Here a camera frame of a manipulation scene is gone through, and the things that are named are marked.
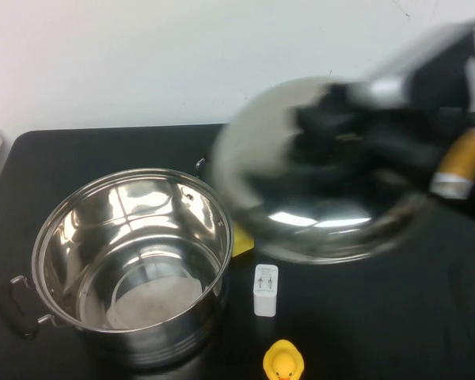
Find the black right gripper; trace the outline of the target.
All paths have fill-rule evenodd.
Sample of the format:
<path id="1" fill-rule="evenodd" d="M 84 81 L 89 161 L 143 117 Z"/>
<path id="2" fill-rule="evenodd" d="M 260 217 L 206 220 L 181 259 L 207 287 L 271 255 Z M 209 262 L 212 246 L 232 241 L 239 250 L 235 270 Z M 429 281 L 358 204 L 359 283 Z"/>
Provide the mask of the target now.
<path id="1" fill-rule="evenodd" d="M 354 178 L 392 169 L 407 178 L 430 178 L 443 148 L 428 133 L 424 115 L 370 110 L 350 98 L 351 85 L 332 83 L 315 101 L 294 108 L 299 133 L 292 157 L 300 173 Z"/>

